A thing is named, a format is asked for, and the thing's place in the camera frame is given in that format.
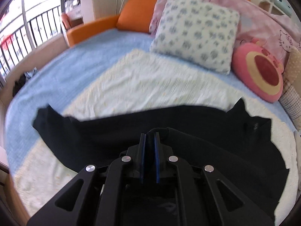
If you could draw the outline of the white grey-flower pillow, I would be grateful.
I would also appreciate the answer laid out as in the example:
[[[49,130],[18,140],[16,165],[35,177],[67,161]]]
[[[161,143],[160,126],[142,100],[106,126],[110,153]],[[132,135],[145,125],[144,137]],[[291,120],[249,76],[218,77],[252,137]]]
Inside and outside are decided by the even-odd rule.
[[[240,14],[201,0],[167,0],[150,52],[222,74],[231,70]]]

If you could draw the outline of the pink cartoon quilt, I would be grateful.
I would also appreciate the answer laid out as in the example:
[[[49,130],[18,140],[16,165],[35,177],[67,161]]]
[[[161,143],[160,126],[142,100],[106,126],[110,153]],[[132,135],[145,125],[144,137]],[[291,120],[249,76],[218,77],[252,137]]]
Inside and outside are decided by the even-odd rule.
[[[150,22],[155,35],[167,0],[157,0]],[[281,63],[286,64],[291,48],[299,48],[300,29],[286,15],[270,14],[250,0],[201,0],[234,9],[240,13],[240,29],[235,45],[259,39]]]

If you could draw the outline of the white bedside shelf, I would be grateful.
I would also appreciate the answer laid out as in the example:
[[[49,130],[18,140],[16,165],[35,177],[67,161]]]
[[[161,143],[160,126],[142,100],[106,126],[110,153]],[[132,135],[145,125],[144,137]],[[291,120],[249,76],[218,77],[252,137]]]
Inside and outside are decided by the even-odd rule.
[[[292,16],[292,7],[285,0],[262,0],[259,7],[269,14]]]

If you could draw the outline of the white daisy blanket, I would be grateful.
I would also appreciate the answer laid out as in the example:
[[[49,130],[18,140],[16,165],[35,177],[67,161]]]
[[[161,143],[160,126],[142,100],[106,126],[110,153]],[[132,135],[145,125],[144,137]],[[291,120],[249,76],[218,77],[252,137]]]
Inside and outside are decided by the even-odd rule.
[[[11,177],[23,207],[34,215],[74,176],[47,147],[32,123],[39,109],[51,106],[78,120],[103,118],[177,105],[224,111],[243,99],[251,116],[271,119],[271,139],[289,174],[274,212],[281,224],[298,194],[295,127],[279,103],[253,94],[235,75],[140,49],[86,59],[76,48],[48,63],[12,99],[5,121]]]

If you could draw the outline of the black garment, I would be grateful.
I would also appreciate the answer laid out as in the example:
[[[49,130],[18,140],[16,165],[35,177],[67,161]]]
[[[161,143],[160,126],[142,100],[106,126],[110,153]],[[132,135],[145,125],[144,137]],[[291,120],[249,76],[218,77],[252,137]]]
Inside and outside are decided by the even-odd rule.
[[[32,126],[75,172],[88,164],[109,165],[141,134],[158,132],[176,156],[196,167],[216,167],[271,218],[289,173],[271,140],[271,120],[250,116],[242,99],[229,111],[182,105],[86,121],[46,107]]]

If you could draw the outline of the orange headboard cushion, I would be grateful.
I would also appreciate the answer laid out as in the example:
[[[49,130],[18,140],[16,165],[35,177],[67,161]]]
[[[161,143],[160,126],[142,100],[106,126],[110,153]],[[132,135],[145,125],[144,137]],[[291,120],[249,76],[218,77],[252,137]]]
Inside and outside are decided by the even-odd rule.
[[[157,0],[128,0],[120,13],[116,27],[119,30],[149,33]]]

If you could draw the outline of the pink round plush cushion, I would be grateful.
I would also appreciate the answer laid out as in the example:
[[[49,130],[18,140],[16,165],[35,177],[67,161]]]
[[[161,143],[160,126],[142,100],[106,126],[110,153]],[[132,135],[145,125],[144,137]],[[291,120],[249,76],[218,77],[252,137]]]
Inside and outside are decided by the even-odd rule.
[[[234,50],[231,68],[234,74],[261,99],[275,103],[283,92],[283,64],[254,38]]]

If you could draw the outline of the beige checked plush toy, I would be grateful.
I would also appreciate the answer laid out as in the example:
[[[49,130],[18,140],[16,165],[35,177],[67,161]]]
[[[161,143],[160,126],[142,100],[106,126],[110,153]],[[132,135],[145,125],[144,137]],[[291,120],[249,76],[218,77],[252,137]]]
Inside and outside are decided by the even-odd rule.
[[[279,102],[298,131],[300,131],[301,112],[300,71],[300,51],[296,47],[292,47],[283,73],[283,92]]]

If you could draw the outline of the orange bed frame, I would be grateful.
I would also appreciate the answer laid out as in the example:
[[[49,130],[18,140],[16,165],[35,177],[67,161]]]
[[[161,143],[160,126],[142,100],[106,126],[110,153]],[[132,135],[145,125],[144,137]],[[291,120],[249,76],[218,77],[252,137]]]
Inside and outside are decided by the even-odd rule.
[[[118,19],[119,14],[103,17],[68,30],[66,36],[69,47],[73,47],[97,34],[116,28]]]

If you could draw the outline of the black balcony railing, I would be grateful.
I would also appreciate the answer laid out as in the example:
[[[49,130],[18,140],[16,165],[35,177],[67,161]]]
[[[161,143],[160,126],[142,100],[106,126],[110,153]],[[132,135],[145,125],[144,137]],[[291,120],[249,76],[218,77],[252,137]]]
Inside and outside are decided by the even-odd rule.
[[[1,75],[6,77],[11,69],[32,50],[62,32],[59,5],[40,12],[26,22],[19,15],[1,30]]]

